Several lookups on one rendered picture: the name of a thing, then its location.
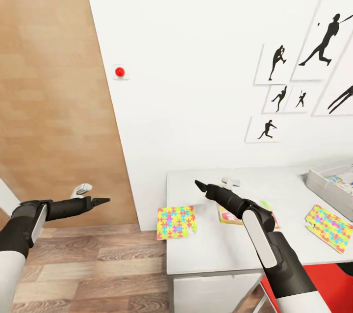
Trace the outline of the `board game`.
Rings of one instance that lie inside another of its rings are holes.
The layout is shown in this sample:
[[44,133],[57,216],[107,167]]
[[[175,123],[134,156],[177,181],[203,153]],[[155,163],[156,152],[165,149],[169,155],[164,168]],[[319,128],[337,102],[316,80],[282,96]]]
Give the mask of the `board game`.
[[[265,200],[255,200],[255,199],[251,199],[252,201],[261,204],[263,206],[265,206],[266,208],[270,209],[272,211],[272,208],[269,204],[267,204],[267,202]],[[217,203],[218,204],[218,203]],[[235,224],[235,225],[242,225],[244,226],[244,223],[242,220],[236,218],[236,216],[234,216],[231,212],[228,212],[224,207],[222,207],[220,204],[218,204],[218,213],[219,213],[219,220],[220,223],[225,223],[225,224]],[[275,225],[275,229],[279,229],[279,225],[277,222],[277,219],[274,217],[276,225]]]
[[332,184],[336,185],[338,188],[353,197],[353,184],[349,184],[348,182],[339,178],[337,175],[330,176],[326,178],[326,180],[329,180]]

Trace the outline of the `jigsaw puzzle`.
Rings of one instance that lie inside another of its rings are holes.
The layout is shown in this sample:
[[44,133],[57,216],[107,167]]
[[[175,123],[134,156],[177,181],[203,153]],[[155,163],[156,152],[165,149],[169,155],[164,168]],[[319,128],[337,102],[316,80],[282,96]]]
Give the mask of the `jigsaw puzzle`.
[[187,227],[198,230],[193,206],[158,209],[157,240],[187,238]]
[[319,205],[316,205],[312,209],[306,220],[315,225],[314,228],[306,225],[308,230],[324,240],[335,250],[344,254],[353,234],[353,226],[351,224]]

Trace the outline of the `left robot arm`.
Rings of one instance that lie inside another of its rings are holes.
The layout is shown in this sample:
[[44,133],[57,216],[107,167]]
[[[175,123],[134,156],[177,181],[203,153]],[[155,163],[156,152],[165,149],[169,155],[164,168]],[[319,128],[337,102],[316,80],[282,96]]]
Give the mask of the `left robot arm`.
[[71,199],[31,200],[20,203],[0,232],[0,313],[10,313],[15,292],[28,257],[45,221],[77,216],[110,198],[83,197],[92,189],[90,184],[75,188]]

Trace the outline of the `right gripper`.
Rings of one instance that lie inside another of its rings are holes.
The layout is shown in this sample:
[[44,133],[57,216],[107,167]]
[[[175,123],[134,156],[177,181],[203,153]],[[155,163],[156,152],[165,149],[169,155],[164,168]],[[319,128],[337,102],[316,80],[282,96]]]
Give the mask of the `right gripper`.
[[206,193],[206,198],[209,200],[216,201],[222,207],[228,211],[228,203],[233,196],[237,196],[232,190],[220,187],[214,184],[204,184],[198,180],[195,180],[195,184],[201,190],[201,192]]

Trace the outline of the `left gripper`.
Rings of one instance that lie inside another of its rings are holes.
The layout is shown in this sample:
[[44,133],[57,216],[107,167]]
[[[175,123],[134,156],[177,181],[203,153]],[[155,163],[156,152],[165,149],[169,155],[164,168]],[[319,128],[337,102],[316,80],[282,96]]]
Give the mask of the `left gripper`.
[[77,216],[92,210],[95,206],[110,202],[110,198],[94,198],[91,196],[84,198],[62,200],[64,202],[64,213],[61,219]]

